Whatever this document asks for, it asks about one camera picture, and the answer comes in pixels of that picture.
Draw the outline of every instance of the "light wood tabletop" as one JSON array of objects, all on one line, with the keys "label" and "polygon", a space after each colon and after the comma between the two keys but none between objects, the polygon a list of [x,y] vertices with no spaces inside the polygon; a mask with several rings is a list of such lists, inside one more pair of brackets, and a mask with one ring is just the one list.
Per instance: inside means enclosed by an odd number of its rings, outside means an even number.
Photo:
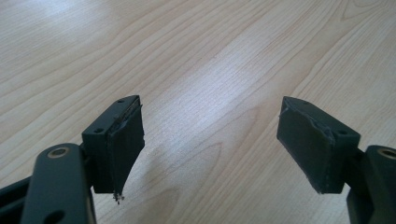
[{"label": "light wood tabletop", "polygon": [[276,140],[283,96],[396,147],[393,0],[0,3],[0,188],[139,94],[146,146],[99,223],[348,223]]}]

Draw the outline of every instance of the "wood grain surface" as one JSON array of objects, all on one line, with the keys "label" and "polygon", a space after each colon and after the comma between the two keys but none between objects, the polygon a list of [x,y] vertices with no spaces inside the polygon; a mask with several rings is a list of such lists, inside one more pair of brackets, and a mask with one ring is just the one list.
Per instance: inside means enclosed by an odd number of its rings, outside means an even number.
[{"label": "wood grain surface", "polygon": [[348,223],[276,140],[284,95],[396,147],[393,0],[0,2],[0,188],[139,94],[146,147],[99,223]]}]

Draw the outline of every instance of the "black mounting arm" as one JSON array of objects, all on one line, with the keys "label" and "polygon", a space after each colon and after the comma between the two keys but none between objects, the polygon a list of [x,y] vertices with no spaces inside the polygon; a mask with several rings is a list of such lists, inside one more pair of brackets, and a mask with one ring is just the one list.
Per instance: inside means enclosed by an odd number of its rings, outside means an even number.
[{"label": "black mounting arm", "polygon": [[83,133],[81,146],[41,152],[32,176],[0,189],[0,223],[96,223],[91,187],[117,202],[145,145],[139,96],[111,105]]},{"label": "black mounting arm", "polygon": [[347,183],[350,222],[396,223],[396,150],[358,149],[361,135],[316,106],[284,97],[277,139],[318,193],[341,193]]}]

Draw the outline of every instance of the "wooden table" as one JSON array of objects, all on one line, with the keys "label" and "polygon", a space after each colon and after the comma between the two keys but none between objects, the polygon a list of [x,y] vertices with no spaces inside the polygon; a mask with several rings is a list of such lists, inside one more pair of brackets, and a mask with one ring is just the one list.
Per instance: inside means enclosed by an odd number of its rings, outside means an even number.
[{"label": "wooden table", "polygon": [[99,223],[348,223],[276,140],[284,95],[396,146],[393,0],[0,3],[0,188],[140,94],[146,147]]}]

